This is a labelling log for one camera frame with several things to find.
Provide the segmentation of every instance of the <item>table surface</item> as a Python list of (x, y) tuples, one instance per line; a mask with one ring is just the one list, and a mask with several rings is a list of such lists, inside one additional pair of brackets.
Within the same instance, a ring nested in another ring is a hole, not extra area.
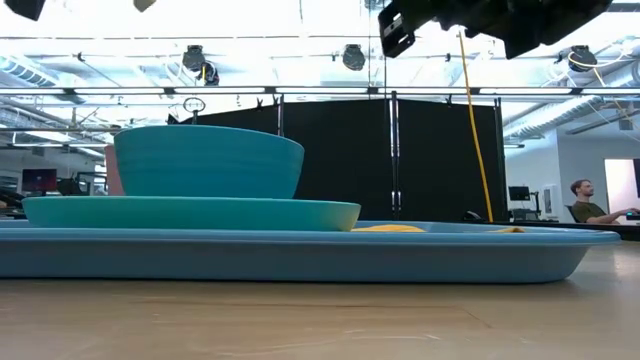
[(544, 285), (0, 281), (0, 358), (638, 359), (640, 244)]

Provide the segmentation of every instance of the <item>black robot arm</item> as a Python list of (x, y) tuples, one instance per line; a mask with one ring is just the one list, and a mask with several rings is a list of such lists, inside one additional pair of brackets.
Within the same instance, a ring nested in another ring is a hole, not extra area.
[(508, 59), (550, 45), (607, 10), (612, 0), (392, 0), (378, 16), (384, 54), (395, 58), (428, 21), (462, 25), (468, 37), (504, 41)]

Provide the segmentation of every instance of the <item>black curtain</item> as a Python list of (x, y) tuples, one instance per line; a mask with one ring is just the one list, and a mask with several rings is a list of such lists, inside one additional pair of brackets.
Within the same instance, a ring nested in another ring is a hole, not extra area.
[(296, 199), (354, 202), (361, 220), (392, 218), (388, 102), (285, 103), (283, 111), (284, 136), (305, 148)]
[[(189, 118), (182, 124), (191, 124)], [(262, 109), (247, 109), (225, 113), (198, 115), (198, 125), (226, 126), (239, 129), (278, 134), (278, 107), (265, 106)]]
[[(459, 221), (466, 211), (487, 219), (467, 105), (398, 101), (400, 218)], [(497, 107), (474, 106), (495, 220), (508, 220), (504, 147)]]

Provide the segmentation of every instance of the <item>yellow cable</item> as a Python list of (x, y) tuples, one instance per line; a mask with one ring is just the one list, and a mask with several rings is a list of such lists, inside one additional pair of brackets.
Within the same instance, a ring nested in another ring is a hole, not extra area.
[(473, 115), (473, 104), (471, 104), (471, 87), (469, 86), (469, 73), (467, 72), (467, 60), (464, 54), (464, 41), (462, 41), (462, 31), (460, 37), (460, 52), (462, 53), (462, 69), (464, 71), (464, 81), (467, 88), (467, 100), (469, 102), (469, 121), (471, 122), (471, 132), (473, 133), (473, 143), (476, 146), (476, 155), (478, 156), (478, 165), (480, 165), (480, 176), (482, 177), (482, 187), (484, 189), (484, 199), (487, 204), (487, 215), (489, 222), (493, 222), (493, 211), (491, 210), (491, 197), (489, 196), (489, 186), (487, 185), (487, 174), (484, 171), (484, 161), (482, 160), (482, 152), (480, 151), (480, 141), (478, 140), (478, 132), (476, 130), (476, 118)]

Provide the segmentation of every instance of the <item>computer screen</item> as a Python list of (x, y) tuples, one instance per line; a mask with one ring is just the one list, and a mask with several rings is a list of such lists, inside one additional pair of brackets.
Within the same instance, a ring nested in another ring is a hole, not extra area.
[(531, 195), (528, 186), (509, 186), (509, 198), (511, 201), (529, 201)]
[(56, 169), (22, 170), (22, 191), (56, 191), (57, 173)]

